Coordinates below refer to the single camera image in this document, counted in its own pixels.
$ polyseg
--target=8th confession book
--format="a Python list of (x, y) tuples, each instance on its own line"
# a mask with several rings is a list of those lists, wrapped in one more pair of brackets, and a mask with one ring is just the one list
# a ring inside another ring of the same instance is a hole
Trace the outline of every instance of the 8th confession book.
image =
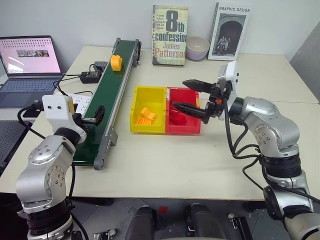
[(185, 64), (188, 11), (187, 6), (153, 6), (153, 64)]
[(236, 60), (250, 11), (251, 9), (246, 6), (216, 3), (209, 60)]

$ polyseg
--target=yellow bin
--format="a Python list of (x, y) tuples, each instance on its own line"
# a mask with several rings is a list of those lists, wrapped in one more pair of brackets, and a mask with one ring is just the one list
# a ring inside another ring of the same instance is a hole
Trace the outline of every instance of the yellow bin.
[[(136, 86), (130, 111), (130, 131), (164, 134), (166, 132), (166, 97), (166, 87)], [(143, 108), (148, 108), (156, 114), (151, 125), (137, 124)]]

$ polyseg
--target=power adapter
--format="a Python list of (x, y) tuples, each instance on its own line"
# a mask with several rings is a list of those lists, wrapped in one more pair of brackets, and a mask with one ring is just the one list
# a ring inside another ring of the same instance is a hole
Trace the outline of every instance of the power adapter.
[(101, 71), (83, 71), (80, 80), (83, 84), (97, 84), (101, 77)]

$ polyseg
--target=laptop keyboard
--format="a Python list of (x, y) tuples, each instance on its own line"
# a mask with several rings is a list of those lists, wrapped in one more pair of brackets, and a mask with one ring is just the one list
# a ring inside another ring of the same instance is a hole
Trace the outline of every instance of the laptop keyboard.
[(55, 81), (57, 80), (10, 80), (0, 88), (0, 93), (51, 92)]

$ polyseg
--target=photo on book cover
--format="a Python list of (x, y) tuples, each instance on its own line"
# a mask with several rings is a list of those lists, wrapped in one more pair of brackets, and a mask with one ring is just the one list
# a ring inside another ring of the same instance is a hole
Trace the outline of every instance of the photo on book cover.
[(238, 14), (220, 14), (212, 56), (235, 56), (246, 17)]

